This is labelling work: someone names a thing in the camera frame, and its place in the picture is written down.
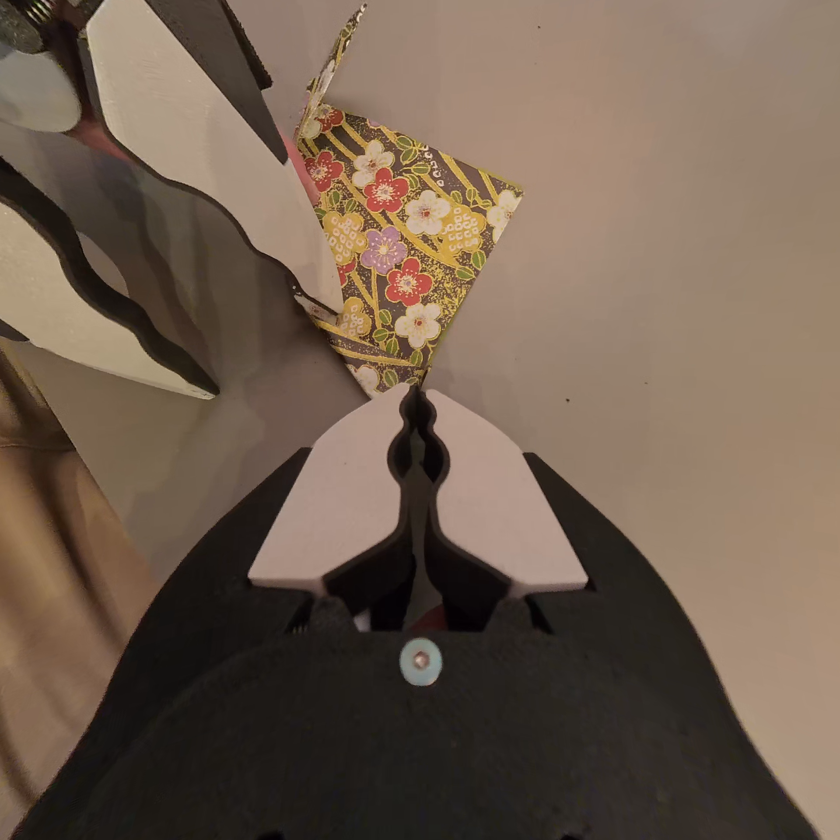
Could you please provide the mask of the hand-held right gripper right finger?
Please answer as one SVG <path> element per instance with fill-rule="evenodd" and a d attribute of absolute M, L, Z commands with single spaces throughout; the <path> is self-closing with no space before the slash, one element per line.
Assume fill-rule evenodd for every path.
<path fill-rule="evenodd" d="M 436 390 L 418 404 L 432 483 L 427 575 L 455 624 L 482 630 L 500 602 L 582 591 L 589 583 L 522 449 Z"/>

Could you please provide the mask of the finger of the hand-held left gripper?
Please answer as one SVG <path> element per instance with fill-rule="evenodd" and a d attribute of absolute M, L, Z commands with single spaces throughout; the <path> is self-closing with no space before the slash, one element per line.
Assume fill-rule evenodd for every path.
<path fill-rule="evenodd" d="M 298 304 L 336 317 L 338 270 L 270 85 L 227 2 L 2 2 L 2 123 L 73 134 L 206 198 Z"/>
<path fill-rule="evenodd" d="M 2 335 L 168 392 L 211 400 L 212 377 L 91 264 L 67 214 L 1 161 Z"/>

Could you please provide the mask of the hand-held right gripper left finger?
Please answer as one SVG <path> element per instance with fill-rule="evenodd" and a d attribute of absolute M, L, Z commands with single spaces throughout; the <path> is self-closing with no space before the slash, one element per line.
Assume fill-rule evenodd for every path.
<path fill-rule="evenodd" d="M 418 390 L 396 385 L 331 426 L 302 467 L 248 571 L 252 585 L 339 598 L 370 625 L 403 625 L 413 552 Z"/>

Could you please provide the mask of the floral patterned origami paper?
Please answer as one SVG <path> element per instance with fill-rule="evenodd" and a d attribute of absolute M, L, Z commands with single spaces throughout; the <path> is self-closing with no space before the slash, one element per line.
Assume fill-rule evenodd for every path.
<path fill-rule="evenodd" d="M 326 102 L 367 4 L 343 25 L 293 134 L 338 270 L 336 317 L 307 303 L 358 386 L 421 385 L 434 352 L 511 221 L 523 190 Z"/>

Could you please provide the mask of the person's beige clothing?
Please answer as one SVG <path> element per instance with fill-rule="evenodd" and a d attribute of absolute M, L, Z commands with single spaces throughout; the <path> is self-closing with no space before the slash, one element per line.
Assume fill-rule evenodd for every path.
<path fill-rule="evenodd" d="M 2 353 L 2 838 L 87 729 L 158 590 L 34 380 Z"/>

